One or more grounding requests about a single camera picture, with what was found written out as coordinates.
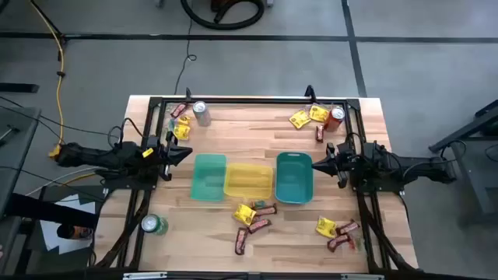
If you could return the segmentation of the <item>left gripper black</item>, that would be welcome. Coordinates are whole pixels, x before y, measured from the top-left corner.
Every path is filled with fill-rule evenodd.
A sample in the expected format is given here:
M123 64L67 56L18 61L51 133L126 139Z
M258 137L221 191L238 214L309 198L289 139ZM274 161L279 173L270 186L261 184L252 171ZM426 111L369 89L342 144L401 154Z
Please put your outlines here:
M160 136L154 135L149 138L149 147L153 149L153 158L158 167L159 176L165 181L171 181L170 168L186 159L193 152L193 149L176 146L177 138L172 131L167 132L165 139L166 144L163 144L160 141Z

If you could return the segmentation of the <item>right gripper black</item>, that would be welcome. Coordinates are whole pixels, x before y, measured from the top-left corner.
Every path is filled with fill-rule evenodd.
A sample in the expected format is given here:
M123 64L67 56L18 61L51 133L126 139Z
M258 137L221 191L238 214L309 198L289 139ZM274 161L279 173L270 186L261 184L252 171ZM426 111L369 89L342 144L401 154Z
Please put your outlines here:
M348 182L346 173L352 170L355 157L356 151L347 142L337 146L329 142L328 154L324 159L313 163L312 168L331 177L337 176L338 187L344 188Z

